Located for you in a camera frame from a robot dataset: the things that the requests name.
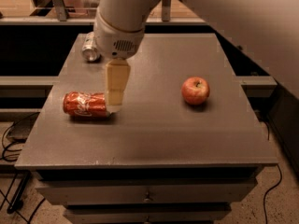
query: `red apple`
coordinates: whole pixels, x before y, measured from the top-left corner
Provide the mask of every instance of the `red apple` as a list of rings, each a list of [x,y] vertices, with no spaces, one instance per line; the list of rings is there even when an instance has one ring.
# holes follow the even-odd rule
[[[189,105],[200,105],[209,96],[209,86],[201,77],[189,77],[181,87],[181,94]]]

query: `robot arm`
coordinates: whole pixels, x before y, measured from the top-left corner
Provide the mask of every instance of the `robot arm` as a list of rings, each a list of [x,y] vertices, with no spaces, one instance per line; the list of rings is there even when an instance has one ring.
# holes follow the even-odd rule
[[[159,1],[102,0],[94,25],[101,54],[134,55],[143,22]],[[299,98],[299,0],[179,1]]]

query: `table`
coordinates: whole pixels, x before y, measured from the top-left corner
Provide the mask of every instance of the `table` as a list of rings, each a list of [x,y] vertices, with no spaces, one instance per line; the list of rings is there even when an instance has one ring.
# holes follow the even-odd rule
[[[104,91],[107,59],[87,63],[79,35],[16,167],[66,207],[73,223],[213,221],[256,185],[274,151],[214,34],[145,35],[130,58],[119,113],[72,119],[71,91]],[[204,77],[210,97],[186,105],[180,86]]]

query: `floor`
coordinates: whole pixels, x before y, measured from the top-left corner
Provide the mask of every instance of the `floor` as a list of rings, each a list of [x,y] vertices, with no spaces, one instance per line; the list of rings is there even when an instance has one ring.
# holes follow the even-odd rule
[[[173,2],[174,9],[172,16],[194,17],[194,15],[177,1]],[[28,16],[33,10],[30,0],[0,0],[0,11],[5,16]],[[159,16],[161,10],[157,7],[151,16]],[[12,124],[11,121],[0,119],[0,136],[7,127]],[[263,135],[267,138],[268,131],[264,123]],[[291,224],[299,223],[299,181],[286,159],[276,137],[270,132],[269,142],[277,153],[279,167],[282,172],[281,183],[269,192],[266,198],[265,206],[269,224]],[[7,165],[5,161],[0,161],[0,165]],[[0,190],[7,192],[13,175],[0,174]],[[240,203],[232,203],[232,212],[223,220],[215,221],[215,224],[260,224],[265,223],[265,213],[263,210],[263,196],[279,181],[279,170],[276,166],[266,167],[258,175],[258,185],[254,190]],[[35,180],[31,179],[25,192],[23,193],[23,208],[20,213],[29,219],[38,203],[43,197],[35,190]],[[61,206],[53,206],[47,201],[43,202],[37,210],[32,224],[70,224],[63,217],[64,208]],[[17,213],[7,213],[7,203],[0,210],[1,224],[23,224],[26,223]]]

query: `silver can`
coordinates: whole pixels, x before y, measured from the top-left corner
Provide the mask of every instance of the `silver can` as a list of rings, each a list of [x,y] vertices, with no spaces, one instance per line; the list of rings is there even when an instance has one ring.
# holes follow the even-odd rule
[[[99,53],[96,46],[94,32],[86,34],[81,54],[83,58],[88,62],[94,62],[101,57],[101,54]]]

